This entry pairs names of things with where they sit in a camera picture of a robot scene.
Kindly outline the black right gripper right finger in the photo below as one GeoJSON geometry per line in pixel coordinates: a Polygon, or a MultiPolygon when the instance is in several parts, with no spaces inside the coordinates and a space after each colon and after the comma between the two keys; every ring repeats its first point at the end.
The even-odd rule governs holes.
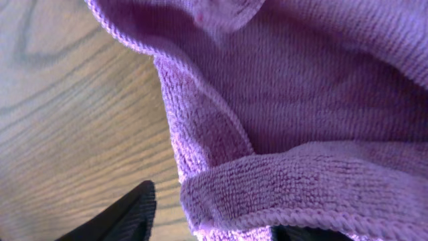
{"type": "Polygon", "coordinates": [[[353,241],[340,232],[319,228],[279,225],[271,227],[271,232],[272,241],[353,241]]]}

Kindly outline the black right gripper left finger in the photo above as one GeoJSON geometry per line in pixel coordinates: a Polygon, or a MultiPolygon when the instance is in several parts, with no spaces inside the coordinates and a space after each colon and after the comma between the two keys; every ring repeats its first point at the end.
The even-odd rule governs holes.
{"type": "Polygon", "coordinates": [[[149,241],[155,212],[154,183],[143,181],[58,241],[149,241]]]}

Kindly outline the purple microfiber cloth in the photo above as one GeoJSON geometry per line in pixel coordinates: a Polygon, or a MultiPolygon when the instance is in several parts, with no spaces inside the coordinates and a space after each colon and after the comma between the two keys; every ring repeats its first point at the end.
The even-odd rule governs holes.
{"type": "Polygon", "coordinates": [[[427,239],[427,2],[89,1],[152,55],[199,240],[427,239]]]}

